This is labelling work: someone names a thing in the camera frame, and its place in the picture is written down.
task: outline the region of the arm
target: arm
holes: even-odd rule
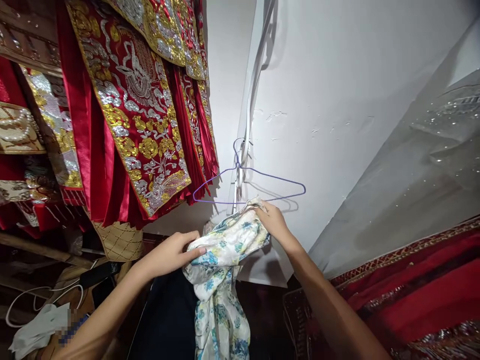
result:
[[[111,294],[78,329],[54,359],[101,359],[142,288],[153,278],[171,273],[205,253],[182,249],[199,238],[198,231],[175,233],[138,261]]]
[[[255,209],[261,222],[285,250],[328,344],[339,359],[390,359],[386,350],[345,299],[324,278],[280,210],[264,202]]]

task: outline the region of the purple wire hanger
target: purple wire hanger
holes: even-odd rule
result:
[[[232,171],[232,170],[237,170],[237,169],[246,169],[246,170],[252,170],[256,173],[259,173],[261,175],[265,175],[265,176],[268,176],[269,178],[274,178],[274,179],[279,179],[279,180],[283,180],[283,181],[286,181],[288,183],[292,183],[292,184],[297,184],[297,185],[300,185],[302,188],[303,188],[303,191],[302,192],[299,192],[299,193],[296,193],[296,194],[293,194],[293,195],[288,195],[288,196],[282,196],[282,197],[275,197],[275,198],[271,198],[271,199],[268,199],[268,200],[264,200],[264,201],[273,201],[273,200],[280,200],[280,199],[288,199],[288,198],[293,198],[295,196],[300,196],[300,195],[303,195],[307,192],[307,188],[305,187],[305,185],[303,185],[302,183],[300,182],[296,182],[296,181],[293,181],[293,180],[288,180],[288,179],[285,179],[283,177],[278,177],[278,176],[274,176],[274,175],[269,175],[269,174],[266,174],[264,172],[261,172],[261,171],[258,171],[258,170],[255,170],[254,168],[252,167],[244,167],[240,164],[240,160],[239,160],[239,154],[237,152],[237,150],[235,149],[235,144],[237,143],[238,140],[241,140],[243,139],[243,142],[245,142],[245,139],[243,137],[239,137],[238,139],[236,139],[234,142],[233,142],[233,151],[235,152],[235,167],[232,167],[232,168],[228,168],[228,169],[225,169],[223,170],[221,173],[219,173],[217,176],[214,176],[212,177],[211,179],[205,181],[202,185],[200,185],[198,187],[198,189],[196,189],[194,192],[193,192],[193,200],[196,201],[196,202],[200,202],[200,203],[211,203],[211,204],[227,204],[227,205],[235,205],[235,204],[246,204],[245,201],[242,201],[242,202],[221,202],[221,201],[208,201],[208,200],[199,200],[195,197],[195,194],[197,193],[198,190],[200,190],[201,188],[203,188],[203,186],[209,182],[211,182],[213,179],[215,178],[218,178],[220,175],[222,175],[223,173],[227,172],[227,171]]]

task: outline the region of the blue floral scarf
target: blue floral scarf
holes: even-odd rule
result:
[[[235,280],[240,261],[270,242],[270,234],[253,211],[259,207],[262,202],[257,196],[188,246],[188,250],[207,249],[183,270],[200,300],[195,310],[198,360],[249,359],[250,327]]]

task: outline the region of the charger cable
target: charger cable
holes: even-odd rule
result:
[[[97,264],[98,262],[98,259],[95,260],[93,262],[93,265],[91,266],[90,270],[92,270],[95,265]],[[5,315],[5,322],[6,324],[11,327],[11,328],[22,328],[24,327],[26,324],[23,324],[23,325],[18,325],[18,324],[13,324],[10,322],[10,311],[12,311],[12,308],[15,304],[15,302],[17,301],[17,299],[19,297],[21,297],[23,294],[28,294],[28,293],[31,293],[32,291],[35,291],[35,290],[39,290],[39,289],[47,289],[51,292],[58,292],[58,291],[62,291],[62,290],[65,290],[62,294],[60,294],[59,297],[57,297],[54,301],[51,302],[51,304],[54,304],[56,303],[59,299],[61,299],[65,294],[69,293],[71,290],[75,289],[75,288],[79,288],[80,289],[80,300],[78,301],[78,305],[76,306],[76,309],[78,310],[80,308],[80,305],[82,304],[82,301],[84,299],[84,287],[80,284],[77,284],[78,282],[80,281],[80,279],[78,278],[77,280],[75,280],[74,282],[72,282],[71,284],[65,286],[65,287],[62,287],[60,289],[52,289],[50,286],[39,286],[39,287],[34,287],[34,288],[31,288],[30,290],[27,290],[27,291],[24,291],[22,292],[20,295],[18,295],[10,304],[10,307],[8,308],[7,312],[6,312],[6,315]],[[37,303],[37,295],[33,295],[33,310],[34,311],[40,311],[46,304],[43,304],[43,306],[40,306],[39,308],[36,308],[35,304]]]

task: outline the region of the black garment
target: black garment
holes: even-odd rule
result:
[[[153,281],[128,360],[195,359],[194,286],[182,269]]]

